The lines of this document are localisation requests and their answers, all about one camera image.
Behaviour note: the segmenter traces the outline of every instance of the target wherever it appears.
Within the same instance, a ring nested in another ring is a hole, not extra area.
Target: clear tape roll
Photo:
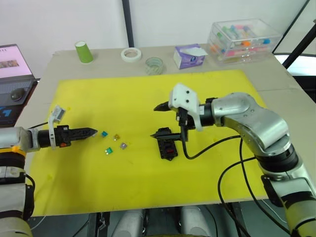
[[[127,63],[134,63],[142,58],[142,51],[137,48],[126,48],[120,53],[121,58]]]

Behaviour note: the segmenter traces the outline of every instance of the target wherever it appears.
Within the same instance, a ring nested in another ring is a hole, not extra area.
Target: laptop keyboard
[[[32,83],[32,81],[0,82],[0,94],[9,94],[17,88],[29,88],[32,86]]]

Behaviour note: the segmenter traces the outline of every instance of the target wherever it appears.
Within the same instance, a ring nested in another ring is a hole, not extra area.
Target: table
[[[58,81],[144,76],[145,60],[152,56],[163,60],[164,74],[240,69],[246,73],[268,108],[287,121],[293,144],[316,181],[316,105],[272,54],[260,62],[225,66],[217,65],[212,57],[206,56],[202,66],[179,70],[173,62],[173,46],[141,48],[143,57],[136,63],[122,61],[121,50],[92,50],[95,61],[91,64],[80,63],[74,50],[56,52],[16,126],[27,128],[46,119]],[[27,172],[32,157],[33,154],[27,155]]]

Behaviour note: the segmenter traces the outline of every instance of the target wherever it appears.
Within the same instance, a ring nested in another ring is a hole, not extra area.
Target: cable
[[[282,230],[284,230],[285,232],[287,232],[290,235],[290,231],[284,227],[281,223],[279,223],[275,218],[273,218],[273,216],[271,216],[258,202],[258,200],[256,199],[255,195],[253,194],[250,184],[248,182],[248,178],[247,178],[247,174],[246,174],[246,170],[245,170],[245,166],[243,164],[243,160],[242,160],[242,139],[240,140],[240,144],[239,144],[239,158],[240,158],[240,162],[241,162],[241,167],[242,167],[242,172],[243,172],[243,176],[245,178],[245,182],[246,185],[248,187],[248,190],[250,192],[250,195],[252,196],[254,202],[257,204],[257,206],[270,218],[270,220],[272,220],[277,226],[279,226]]]
[[[264,200],[261,200],[261,201],[276,215],[276,217],[277,217],[280,221],[282,221],[282,222],[284,222],[285,224],[287,224],[287,222],[284,221],[284,220],[277,214],[277,212],[272,209],[272,207],[270,207]]]
[[[214,147],[214,146],[216,146],[216,145],[218,145],[218,144],[220,144],[222,142],[234,139],[234,138],[240,138],[240,136],[237,135],[237,136],[226,137],[226,138],[224,138],[222,140],[214,142],[213,144],[209,145],[208,147],[204,148],[202,151],[200,151],[199,153],[197,153],[196,155],[191,157],[191,156],[188,155],[188,152],[187,152],[186,139],[185,139],[185,128],[183,126],[181,127],[181,141],[182,141],[183,152],[184,152],[184,155],[186,156],[186,158],[188,158],[188,159],[195,159],[198,156],[202,155],[207,150],[211,149],[212,147]]]
[[[214,225],[215,225],[215,231],[216,231],[216,237],[218,237],[218,229],[217,229],[217,223],[216,223],[216,220],[215,220],[215,217],[214,215],[212,214],[211,210],[208,208],[207,205],[204,205],[205,206],[205,209],[208,211],[208,213],[212,216],[213,218],[213,221],[214,221]]]
[[[45,218],[46,216],[44,216],[34,227],[32,227],[31,231],[34,230],[37,226],[39,226]]]
[[[27,177],[32,182],[33,188],[35,190],[35,181],[34,181],[34,179],[28,174],[25,174],[25,177]]]
[[[79,230],[77,230],[77,232],[72,236],[75,237],[77,234],[79,234],[80,231],[83,230],[83,228],[89,223],[89,219],[83,224],[83,226],[80,227]]]
[[[250,160],[253,160],[253,159],[256,159],[256,157],[252,157],[252,158],[248,158],[248,159],[244,159],[244,160],[241,160],[241,161],[238,161],[234,164],[231,164],[230,166],[228,166],[221,174],[221,176],[219,177],[218,179],[218,183],[217,183],[217,192],[218,192],[218,196],[219,196],[219,199],[221,200],[221,203],[222,205],[224,206],[224,208],[226,209],[226,211],[228,212],[228,214],[230,215],[230,217],[234,220],[234,222],[236,223],[236,225],[242,230],[242,232],[244,232],[244,234],[247,236],[247,237],[251,237],[250,234],[247,232],[247,230],[245,229],[244,226],[242,226],[242,224],[239,222],[239,220],[232,214],[232,212],[230,211],[230,209],[228,208],[227,204],[225,203],[224,199],[223,199],[223,196],[222,196],[222,193],[221,193],[221,182],[222,182],[222,179],[224,177],[224,174],[231,168],[233,168],[234,166],[240,164],[240,163],[244,163],[246,161],[250,161]]]
[[[48,124],[48,122],[43,122],[43,123],[40,123],[38,125],[35,125],[33,127],[29,127],[28,129],[31,129],[31,128],[36,128],[36,127],[39,127],[39,126],[42,126],[42,125],[45,125],[45,124]]]

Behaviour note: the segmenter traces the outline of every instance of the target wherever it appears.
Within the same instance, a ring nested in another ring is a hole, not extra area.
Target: tissue box
[[[197,43],[186,46],[176,46],[173,60],[179,69],[202,65],[207,53]]]

